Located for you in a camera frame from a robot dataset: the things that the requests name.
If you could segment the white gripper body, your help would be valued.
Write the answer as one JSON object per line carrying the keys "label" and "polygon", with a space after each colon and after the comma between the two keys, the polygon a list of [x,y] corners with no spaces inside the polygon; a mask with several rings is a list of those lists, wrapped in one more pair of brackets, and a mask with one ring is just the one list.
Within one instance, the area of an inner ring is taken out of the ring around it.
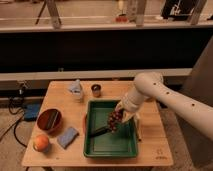
{"label": "white gripper body", "polygon": [[134,103],[129,99],[121,99],[116,107],[116,112],[121,112],[122,116],[122,123],[129,121],[130,119],[139,120],[139,109],[141,107],[140,103]]}

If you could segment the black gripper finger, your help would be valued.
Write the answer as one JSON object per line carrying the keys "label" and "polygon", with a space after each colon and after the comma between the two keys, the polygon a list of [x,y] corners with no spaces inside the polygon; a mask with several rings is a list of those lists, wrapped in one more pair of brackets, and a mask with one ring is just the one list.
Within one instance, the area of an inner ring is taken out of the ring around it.
{"label": "black gripper finger", "polygon": [[96,137],[96,136],[100,136],[100,135],[103,135],[103,134],[106,134],[108,132],[110,132],[111,130],[109,129],[109,127],[107,126],[104,126],[104,127],[101,127],[93,132],[91,132],[89,134],[89,137],[90,138],[93,138],[93,137]]}

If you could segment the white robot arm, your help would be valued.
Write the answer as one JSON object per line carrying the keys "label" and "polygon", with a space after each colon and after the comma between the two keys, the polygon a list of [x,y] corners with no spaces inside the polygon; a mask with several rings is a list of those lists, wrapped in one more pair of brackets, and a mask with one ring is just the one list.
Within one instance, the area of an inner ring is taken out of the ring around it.
{"label": "white robot arm", "polygon": [[114,109],[116,113],[121,114],[121,118],[118,121],[112,119],[108,125],[96,129],[89,136],[96,137],[114,132],[118,123],[125,123],[134,117],[148,98],[155,98],[165,104],[213,141],[213,107],[166,87],[162,74],[158,72],[137,74],[132,88],[125,93]]}

